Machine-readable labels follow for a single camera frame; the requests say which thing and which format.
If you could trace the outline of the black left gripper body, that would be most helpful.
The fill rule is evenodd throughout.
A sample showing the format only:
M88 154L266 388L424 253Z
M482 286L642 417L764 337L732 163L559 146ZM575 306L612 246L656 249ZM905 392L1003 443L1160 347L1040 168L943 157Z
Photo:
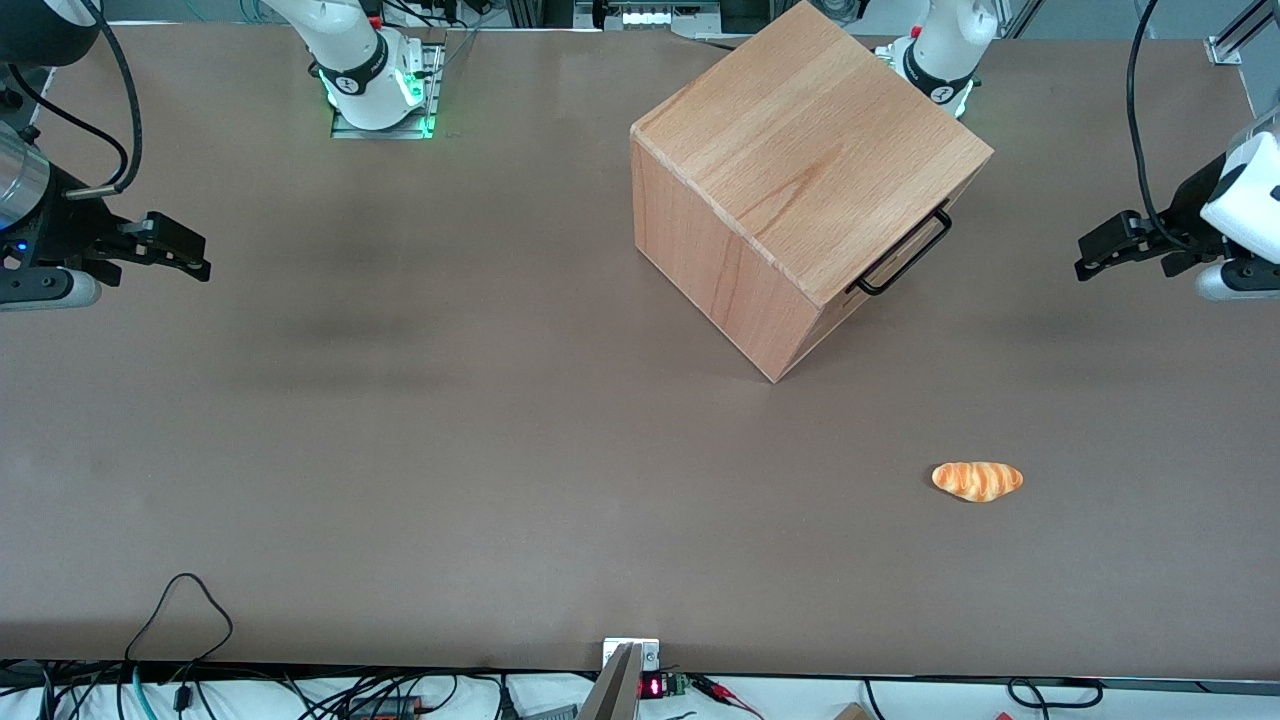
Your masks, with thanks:
M1222 233L1204 220L1201 210L1216 190L1226 154L1220 152L1212 161L1184 179L1172 195L1169 206L1156 217L1161 227L1178 240L1174 243L1158 229L1152 231L1149 246L1162 264L1210 264L1230 259L1231 250Z

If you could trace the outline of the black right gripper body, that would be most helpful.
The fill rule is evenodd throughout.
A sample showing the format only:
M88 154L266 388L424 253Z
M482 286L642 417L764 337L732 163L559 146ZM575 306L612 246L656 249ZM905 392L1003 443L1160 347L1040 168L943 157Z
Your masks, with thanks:
M125 219L102 199L73 201L68 190L84 183L51 165L47 187L35 208L3 229L3 260L19 266L67 266L96 273L108 260L127 260L131 241L120 232Z

